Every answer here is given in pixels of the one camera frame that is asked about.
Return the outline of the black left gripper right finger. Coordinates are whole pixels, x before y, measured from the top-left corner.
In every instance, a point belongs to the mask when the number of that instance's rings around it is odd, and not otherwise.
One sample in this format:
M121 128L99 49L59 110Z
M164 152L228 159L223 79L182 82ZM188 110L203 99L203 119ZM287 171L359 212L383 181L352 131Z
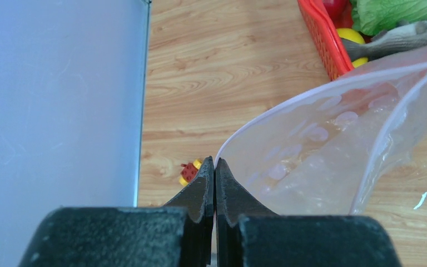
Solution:
M386 230L368 216L278 215L215 168L218 266L400 266Z

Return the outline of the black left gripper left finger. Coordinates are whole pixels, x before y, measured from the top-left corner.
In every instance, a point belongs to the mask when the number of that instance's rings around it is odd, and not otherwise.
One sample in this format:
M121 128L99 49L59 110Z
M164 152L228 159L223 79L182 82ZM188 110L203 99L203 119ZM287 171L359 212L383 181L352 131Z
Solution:
M61 207L36 229L20 266L206 266L214 161L160 207Z

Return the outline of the clear zip top bag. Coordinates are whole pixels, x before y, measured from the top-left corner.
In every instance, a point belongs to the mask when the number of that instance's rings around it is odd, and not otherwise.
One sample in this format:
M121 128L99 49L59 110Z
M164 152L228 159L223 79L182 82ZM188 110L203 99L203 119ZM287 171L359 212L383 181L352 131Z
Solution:
M357 214L427 136L427 46L366 63L237 130L215 158L281 215Z

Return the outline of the green white napa cabbage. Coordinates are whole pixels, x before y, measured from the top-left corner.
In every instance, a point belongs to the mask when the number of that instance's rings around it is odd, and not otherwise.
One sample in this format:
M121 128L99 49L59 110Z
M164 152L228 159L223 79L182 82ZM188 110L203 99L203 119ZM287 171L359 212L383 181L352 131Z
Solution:
M427 0L351 1L352 28L367 36L392 29L401 20L411 23L427 20Z

